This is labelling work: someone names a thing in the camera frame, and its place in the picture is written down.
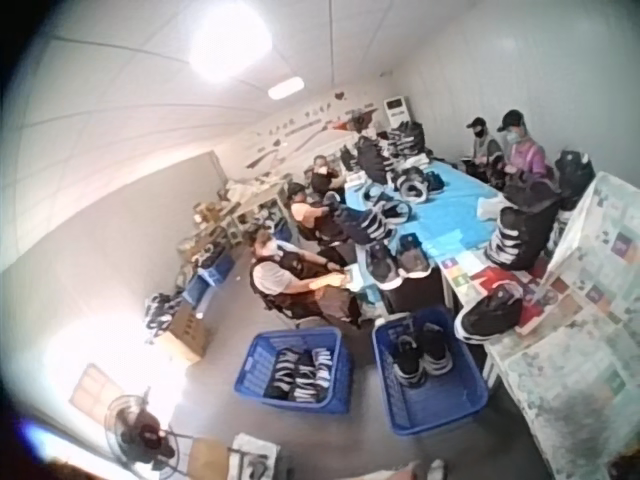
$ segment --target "ceiling light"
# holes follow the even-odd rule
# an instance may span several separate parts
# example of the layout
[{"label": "ceiling light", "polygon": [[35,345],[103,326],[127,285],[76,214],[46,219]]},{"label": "ceiling light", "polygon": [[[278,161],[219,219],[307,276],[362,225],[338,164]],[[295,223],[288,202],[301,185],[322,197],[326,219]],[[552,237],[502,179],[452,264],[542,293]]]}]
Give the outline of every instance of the ceiling light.
[{"label": "ceiling light", "polygon": [[288,97],[291,94],[296,93],[304,88],[304,82],[300,77],[293,77],[289,80],[285,80],[279,83],[275,87],[269,89],[269,96],[274,100],[280,100],[284,97]]},{"label": "ceiling light", "polygon": [[243,3],[220,5],[193,38],[189,62],[212,82],[237,75],[271,51],[271,34],[258,14]]}]

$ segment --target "gray floor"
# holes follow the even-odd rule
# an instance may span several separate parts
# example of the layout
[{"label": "gray floor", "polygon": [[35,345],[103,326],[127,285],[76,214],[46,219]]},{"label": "gray floor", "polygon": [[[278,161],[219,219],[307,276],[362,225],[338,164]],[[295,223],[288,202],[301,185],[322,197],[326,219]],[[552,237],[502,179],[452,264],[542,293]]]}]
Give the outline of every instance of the gray floor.
[{"label": "gray floor", "polygon": [[384,412],[367,333],[348,339],[356,359],[349,415],[286,412],[236,395],[233,384],[253,337],[283,328],[250,291],[247,270],[245,257],[207,312],[212,341],[206,358],[187,372],[183,400],[172,421],[175,431],[229,444],[240,432],[275,442],[290,455],[300,480],[355,476],[435,457],[447,460],[451,480],[551,478],[503,388],[473,421],[428,435],[396,436]]}]

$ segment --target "standing fan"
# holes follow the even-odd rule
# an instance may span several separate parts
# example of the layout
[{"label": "standing fan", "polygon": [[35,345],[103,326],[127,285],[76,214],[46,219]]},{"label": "standing fan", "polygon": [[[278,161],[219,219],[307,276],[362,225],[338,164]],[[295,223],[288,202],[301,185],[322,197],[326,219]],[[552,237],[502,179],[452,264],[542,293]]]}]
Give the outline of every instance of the standing fan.
[{"label": "standing fan", "polygon": [[147,396],[148,391],[144,396],[122,395],[111,402],[104,422],[107,444],[118,461],[137,476],[142,478],[136,464],[144,464],[166,480],[179,471],[177,439],[193,437],[160,428],[158,419],[147,410]]}]

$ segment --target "blue tablecloth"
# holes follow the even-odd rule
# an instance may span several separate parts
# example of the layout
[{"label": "blue tablecloth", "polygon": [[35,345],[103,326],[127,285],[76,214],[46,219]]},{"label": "blue tablecloth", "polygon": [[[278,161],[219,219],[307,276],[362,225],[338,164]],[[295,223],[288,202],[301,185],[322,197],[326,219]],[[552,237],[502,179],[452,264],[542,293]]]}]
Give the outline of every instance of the blue tablecloth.
[{"label": "blue tablecloth", "polygon": [[[454,257],[488,242],[495,230],[495,222],[478,219],[478,199],[493,198],[498,192],[441,162],[434,162],[426,170],[440,174],[445,189],[440,194],[432,195],[426,203],[413,205],[411,220],[398,226],[395,240],[390,245],[391,251],[395,251],[395,242],[400,235],[411,232],[418,235],[423,249],[436,261]],[[387,193],[397,197],[390,189],[387,189]],[[352,208],[364,210],[362,188],[348,189],[346,203]],[[365,268],[364,249],[358,248],[357,254],[365,286],[370,286],[373,280]]]}]

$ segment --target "air conditioner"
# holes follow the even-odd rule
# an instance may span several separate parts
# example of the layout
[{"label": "air conditioner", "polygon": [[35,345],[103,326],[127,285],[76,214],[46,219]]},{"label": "air conditioner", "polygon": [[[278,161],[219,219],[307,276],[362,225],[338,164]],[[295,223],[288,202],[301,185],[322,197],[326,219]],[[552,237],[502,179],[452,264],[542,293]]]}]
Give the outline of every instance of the air conditioner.
[{"label": "air conditioner", "polygon": [[388,98],[384,101],[384,109],[389,117],[389,124],[391,128],[396,128],[402,122],[411,121],[409,115],[409,107],[404,97]]}]

